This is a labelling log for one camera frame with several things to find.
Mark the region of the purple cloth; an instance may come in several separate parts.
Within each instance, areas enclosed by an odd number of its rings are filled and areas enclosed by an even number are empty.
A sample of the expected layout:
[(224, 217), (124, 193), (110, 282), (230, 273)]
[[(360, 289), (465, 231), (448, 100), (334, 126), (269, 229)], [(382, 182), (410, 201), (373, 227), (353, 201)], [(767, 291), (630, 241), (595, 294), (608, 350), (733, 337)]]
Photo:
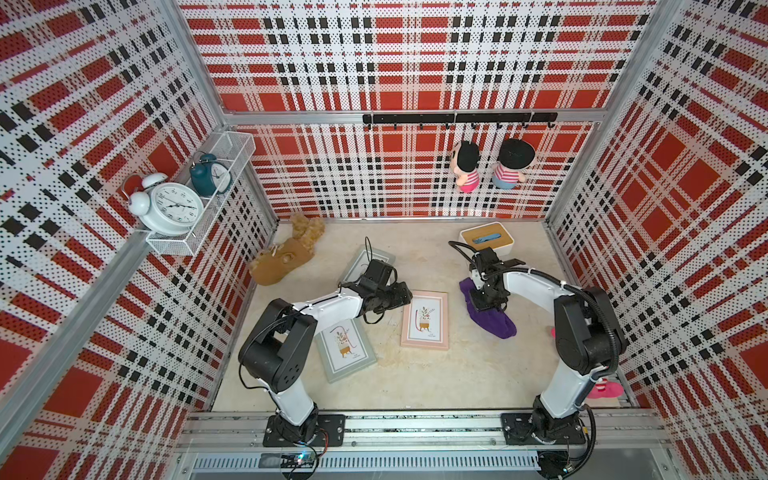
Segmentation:
[(476, 325), (500, 339), (508, 339), (517, 334), (516, 325), (504, 312), (497, 309), (479, 311), (475, 308), (470, 295), (474, 283), (470, 278), (460, 281), (459, 288), (464, 296), (467, 312)]

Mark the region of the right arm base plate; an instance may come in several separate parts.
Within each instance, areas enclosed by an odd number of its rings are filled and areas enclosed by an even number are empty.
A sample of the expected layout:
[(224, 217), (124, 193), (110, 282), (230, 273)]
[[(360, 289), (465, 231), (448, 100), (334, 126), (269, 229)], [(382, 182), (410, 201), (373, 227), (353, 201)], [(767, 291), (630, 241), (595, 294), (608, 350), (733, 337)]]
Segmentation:
[(507, 445), (585, 445), (586, 434), (579, 413), (551, 417), (544, 409), (503, 413), (502, 433)]

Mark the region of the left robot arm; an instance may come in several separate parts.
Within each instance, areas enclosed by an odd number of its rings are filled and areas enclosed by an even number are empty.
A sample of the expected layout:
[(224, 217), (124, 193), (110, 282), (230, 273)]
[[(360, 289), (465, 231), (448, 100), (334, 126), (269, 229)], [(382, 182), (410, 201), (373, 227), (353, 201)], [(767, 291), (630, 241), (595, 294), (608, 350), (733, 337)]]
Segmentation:
[(382, 316), (412, 299), (396, 269), (374, 259), (358, 279), (327, 295), (298, 303), (271, 301), (241, 346), (238, 363), (269, 393), (282, 424), (307, 442), (317, 428), (318, 407), (300, 375), (316, 334), (369, 312)]

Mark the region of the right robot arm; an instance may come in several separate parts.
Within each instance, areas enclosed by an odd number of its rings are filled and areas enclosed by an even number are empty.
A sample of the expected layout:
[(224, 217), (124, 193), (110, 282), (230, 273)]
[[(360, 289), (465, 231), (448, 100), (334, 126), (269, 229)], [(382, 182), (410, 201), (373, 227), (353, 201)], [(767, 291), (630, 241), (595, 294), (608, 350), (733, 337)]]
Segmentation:
[(588, 394), (600, 379), (615, 373), (626, 351), (611, 301), (600, 288), (582, 289), (518, 259), (502, 261), (491, 248), (470, 251), (470, 299), (477, 310), (499, 310), (516, 295), (553, 316), (559, 363), (534, 400), (529, 428), (530, 436), (551, 444), (579, 425)]

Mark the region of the pink picture frame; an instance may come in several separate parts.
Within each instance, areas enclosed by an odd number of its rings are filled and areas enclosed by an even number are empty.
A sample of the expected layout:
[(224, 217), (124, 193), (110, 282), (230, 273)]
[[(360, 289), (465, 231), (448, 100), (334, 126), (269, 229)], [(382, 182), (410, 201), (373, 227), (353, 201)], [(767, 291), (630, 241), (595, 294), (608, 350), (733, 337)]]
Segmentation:
[(448, 350), (448, 317), (445, 292), (413, 291), (411, 302), (403, 309), (400, 345)]

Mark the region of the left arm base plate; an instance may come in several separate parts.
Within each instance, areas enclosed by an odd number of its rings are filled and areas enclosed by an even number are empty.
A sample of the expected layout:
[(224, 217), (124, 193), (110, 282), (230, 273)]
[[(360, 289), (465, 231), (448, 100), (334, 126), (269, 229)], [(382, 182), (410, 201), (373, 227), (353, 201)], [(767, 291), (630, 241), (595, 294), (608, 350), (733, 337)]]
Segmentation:
[(280, 415), (268, 419), (262, 445), (267, 448), (309, 444), (312, 447), (339, 447), (343, 444), (346, 416), (343, 414), (311, 414), (299, 426)]

